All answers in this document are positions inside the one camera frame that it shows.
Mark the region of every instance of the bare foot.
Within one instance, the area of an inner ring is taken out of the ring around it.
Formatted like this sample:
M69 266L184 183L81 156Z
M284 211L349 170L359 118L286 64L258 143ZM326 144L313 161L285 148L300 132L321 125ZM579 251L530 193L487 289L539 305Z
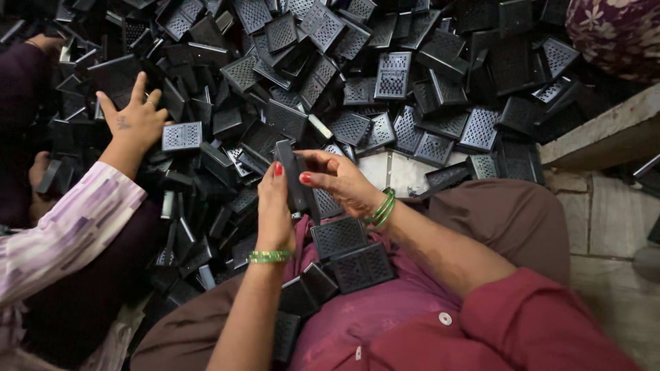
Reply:
M36 193L36 189L44 179L44 172L48 169L48 164L50 164L50 159L48 158L49 153L39 152L34 157L34 165L28 171L28 178L30 179L30 186L32 187L32 204L30 206L30 222L33 225L36 225L41 219L42 216L46 215L50 209L57 203L57 200L45 201L42 199L42 196Z

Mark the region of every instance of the tiled floor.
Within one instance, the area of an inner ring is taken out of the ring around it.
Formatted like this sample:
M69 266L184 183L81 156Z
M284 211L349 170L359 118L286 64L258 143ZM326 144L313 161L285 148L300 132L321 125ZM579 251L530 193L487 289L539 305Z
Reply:
M465 159L454 153L449 164ZM360 169L379 188L398 197L428 189L434 168L393 152L360 159ZM605 333L644 370L660 370L660 285L635 274L635 251L660 215L660 199L594 172L546 172L546 186L564 205L571 257L571 286Z

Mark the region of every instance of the sleeve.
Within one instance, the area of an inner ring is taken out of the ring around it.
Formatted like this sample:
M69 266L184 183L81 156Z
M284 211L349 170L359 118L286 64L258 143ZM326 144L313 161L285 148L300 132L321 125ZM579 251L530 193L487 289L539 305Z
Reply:
M0 238L0 307L89 264L119 234L146 195L121 172L97 162L36 228Z
M575 294L526 268L470 293L460 318L516 369L641 370Z
M26 129L36 114L43 91L49 88L48 56L32 44L21 43L0 55L0 132Z

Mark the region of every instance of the pile of graters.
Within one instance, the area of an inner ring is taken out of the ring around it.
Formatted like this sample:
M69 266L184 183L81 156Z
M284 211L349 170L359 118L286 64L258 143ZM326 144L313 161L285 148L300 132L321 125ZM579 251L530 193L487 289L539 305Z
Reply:
M37 32L66 39L31 145L53 161L39 191L64 194L111 138L94 92L126 107L139 71L176 122L137 182L168 228L149 268L158 294L131 350L174 308L246 269L257 188L288 176L294 218L309 215L319 260L282 290L274 359L338 292L394 277L380 243L324 191L297 182L296 149L353 162L383 148L435 166L429 198L467 180L543 183L537 143L608 108L573 73L584 62L563 23L568 0L23 1L2 48ZM445 167L452 151L467 160Z

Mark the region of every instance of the brown trousers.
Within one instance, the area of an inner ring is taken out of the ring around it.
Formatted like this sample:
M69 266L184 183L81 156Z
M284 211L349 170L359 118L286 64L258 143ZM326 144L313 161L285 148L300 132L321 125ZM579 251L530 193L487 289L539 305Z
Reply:
M433 196L426 212L513 264L568 285L566 221L547 189L519 180L465 182ZM132 371L204 370L242 279L234 277L160 320L133 355Z

